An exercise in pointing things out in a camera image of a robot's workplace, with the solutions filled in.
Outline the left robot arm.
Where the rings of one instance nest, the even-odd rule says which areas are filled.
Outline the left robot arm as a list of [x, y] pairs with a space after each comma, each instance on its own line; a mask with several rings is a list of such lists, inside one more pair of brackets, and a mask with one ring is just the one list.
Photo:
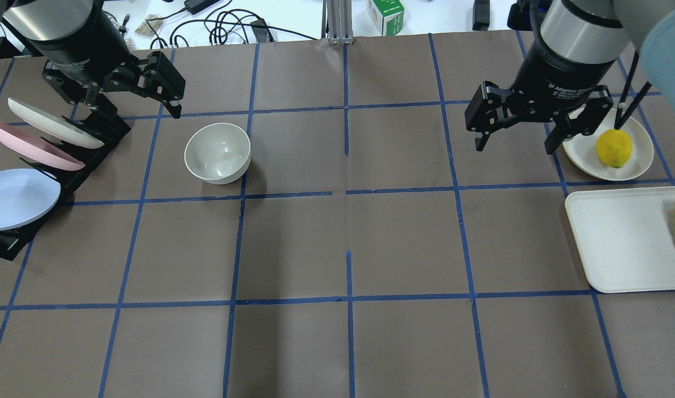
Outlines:
[[117, 107], [106, 93], [130, 92], [180, 118], [185, 78], [160, 51], [134, 56], [102, 2], [0, 1], [1, 23], [47, 58], [43, 76], [66, 102], [113, 120]]

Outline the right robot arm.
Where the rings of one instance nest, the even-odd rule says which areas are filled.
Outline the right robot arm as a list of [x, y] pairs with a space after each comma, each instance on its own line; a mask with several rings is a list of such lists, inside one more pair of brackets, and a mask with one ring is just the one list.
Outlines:
[[601, 79], [629, 45], [675, 111], [675, 1], [517, 1], [507, 25], [531, 31], [533, 42], [514, 83], [482, 82], [464, 111], [476, 151], [518, 123], [554, 123], [548, 154], [595, 133], [613, 107]]

